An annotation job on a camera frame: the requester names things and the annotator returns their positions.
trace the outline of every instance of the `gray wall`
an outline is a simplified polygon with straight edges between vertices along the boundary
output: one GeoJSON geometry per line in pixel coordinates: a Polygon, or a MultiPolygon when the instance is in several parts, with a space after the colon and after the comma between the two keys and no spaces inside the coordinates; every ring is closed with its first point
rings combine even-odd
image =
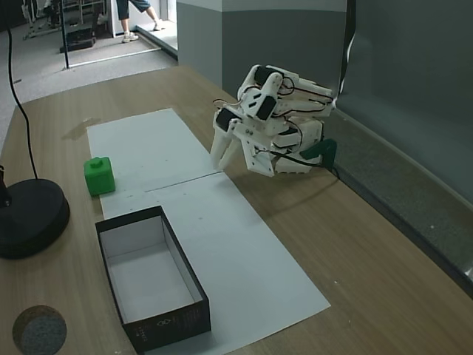
{"type": "Polygon", "coordinates": [[[473,203],[473,1],[358,1],[338,106],[473,203]]]}
{"type": "Polygon", "coordinates": [[[177,3],[179,64],[222,87],[222,13],[177,3]]]}
{"type": "Polygon", "coordinates": [[[263,10],[223,13],[223,89],[236,95],[254,64],[297,72],[338,91],[345,13],[263,10]]]}
{"type": "Polygon", "coordinates": [[[179,62],[232,95],[254,64],[270,64],[338,90],[345,13],[218,11],[177,3],[179,62]]]}

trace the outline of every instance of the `wooden table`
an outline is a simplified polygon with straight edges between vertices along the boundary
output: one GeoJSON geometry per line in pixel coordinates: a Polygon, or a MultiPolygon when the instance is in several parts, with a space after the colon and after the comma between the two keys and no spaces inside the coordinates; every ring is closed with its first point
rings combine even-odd
{"type": "MultiPolygon", "coordinates": [[[[215,98],[231,97],[176,67],[62,92],[25,105],[38,173],[64,188],[71,219],[62,237],[26,260],[0,260],[0,354],[16,317],[34,305],[67,322],[60,354],[130,355],[114,309],[86,190],[86,127],[173,108],[210,149],[215,98]]],[[[16,110],[1,155],[7,184],[32,177],[16,110]]],[[[473,301],[428,257],[342,182],[323,170],[267,178],[242,160],[228,175],[332,307],[235,354],[473,354],[473,301]]]]}

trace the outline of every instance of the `wire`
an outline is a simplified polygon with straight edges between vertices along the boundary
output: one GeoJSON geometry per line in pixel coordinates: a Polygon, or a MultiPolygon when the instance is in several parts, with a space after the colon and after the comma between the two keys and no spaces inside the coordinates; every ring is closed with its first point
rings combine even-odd
{"type": "Polygon", "coordinates": [[[12,35],[12,30],[10,29],[10,25],[8,24],[7,17],[5,15],[5,7],[4,7],[4,0],[0,0],[0,6],[1,6],[1,15],[3,17],[3,21],[5,23],[5,27],[7,28],[8,32],[8,79],[10,82],[10,89],[13,94],[13,97],[15,98],[15,102],[18,105],[18,108],[20,109],[21,113],[24,116],[24,120],[27,123],[27,140],[28,140],[28,152],[30,153],[30,161],[31,161],[31,167],[33,168],[33,173],[35,174],[35,179],[38,179],[38,173],[36,172],[36,166],[35,166],[35,161],[33,159],[33,151],[31,150],[31,134],[30,134],[30,120],[28,119],[27,113],[24,111],[23,106],[21,105],[20,100],[18,99],[18,96],[15,91],[15,84],[13,83],[13,69],[12,69],[12,57],[13,57],[13,35],[12,35]]]}
{"type": "Polygon", "coordinates": [[[300,113],[316,113],[316,112],[322,112],[324,111],[326,108],[327,108],[327,105],[326,104],[323,104],[324,105],[324,108],[323,109],[310,109],[310,110],[303,110],[303,109],[290,109],[289,111],[286,111],[286,112],[283,112],[279,115],[272,115],[271,117],[272,118],[280,118],[280,117],[284,117],[286,115],[289,115],[290,113],[292,112],[300,112],[300,113]]]}
{"type": "MultiPolygon", "coordinates": [[[[260,89],[260,87],[258,85],[250,85],[249,87],[246,87],[244,90],[243,90],[243,93],[242,94],[245,94],[249,89],[253,89],[253,88],[257,88],[257,89],[260,89]]],[[[242,100],[239,100],[238,102],[234,103],[234,104],[230,104],[229,102],[227,102],[226,100],[223,100],[221,98],[217,98],[214,100],[214,106],[218,107],[219,109],[222,108],[222,106],[217,106],[216,103],[217,102],[223,102],[225,105],[229,105],[229,106],[238,106],[242,103],[242,100]]]]}
{"type": "Polygon", "coordinates": [[[302,143],[304,142],[304,133],[302,133],[302,129],[297,124],[292,122],[289,118],[286,119],[286,122],[289,122],[290,124],[294,125],[297,128],[297,130],[299,131],[299,134],[301,135],[301,141],[299,142],[299,148],[297,148],[297,150],[301,149],[302,143]]]}
{"type": "MultiPolygon", "coordinates": [[[[259,153],[269,153],[269,154],[274,155],[275,157],[290,160],[294,163],[301,164],[303,166],[309,166],[311,168],[324,168],[325,167],[325,166],[322,166],[321,164],[311,164],[311,163],[307,163],[303,160],[299,160],[299,159],[295,159],[293,157],[290,157],[289,154],[291,154],[291,152],[279,153],[279,152],[275,152],[275,151],[272,151],[272,150],[265,150],[265,149],[255,149],[255,150],[256,150],[257,154],[259,154],[259,153]]],[[[337,170],[336,167],[333,167],[331,172],[335,175],[337,180],[341,180],[340,179],[340,174],[338,173],[338,170],[337,170]]]]}
{"type": "Polygon", "coordinates": [[[283,79],[282,79],[282,85],[281,87],[284,87],[286,89],[290,89],[291,92],[288,92],[287,94],[283,94],[283,93],[280,93],[278,92],[281,96],[289,96],[289,95],[292,95],[294,93],[294,91],[296,91],[296,84],[294,83],[294,80],[292,78],[289,78],[288,76],[285,76],[283,79]],[[288,87],[286,84],[284,84],[284,80],[290,80],[290,82],[292,83],[293,86],[291,87],[288,87]]]}

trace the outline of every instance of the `green block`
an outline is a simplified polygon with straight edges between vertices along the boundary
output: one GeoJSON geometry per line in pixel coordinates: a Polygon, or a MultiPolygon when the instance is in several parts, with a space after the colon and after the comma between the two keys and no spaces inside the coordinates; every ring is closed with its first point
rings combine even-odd
{"type": "Polygon", "coordinates": [[[91,196],[115,191],[115,179],[109,158],[93,158],[86,161],[84,176],[91,196]]]}

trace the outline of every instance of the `black lamp base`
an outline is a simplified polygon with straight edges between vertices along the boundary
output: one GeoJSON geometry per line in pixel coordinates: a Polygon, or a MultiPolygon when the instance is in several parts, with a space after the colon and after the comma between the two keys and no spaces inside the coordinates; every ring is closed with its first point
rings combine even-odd
{"type": "Polygon", "coordinates": [[[70,216],[61,187],[49,180],[26,180],[8,192],[12,203],[0,209],[0,257],[29,257],[61,236],[70,216]]]}

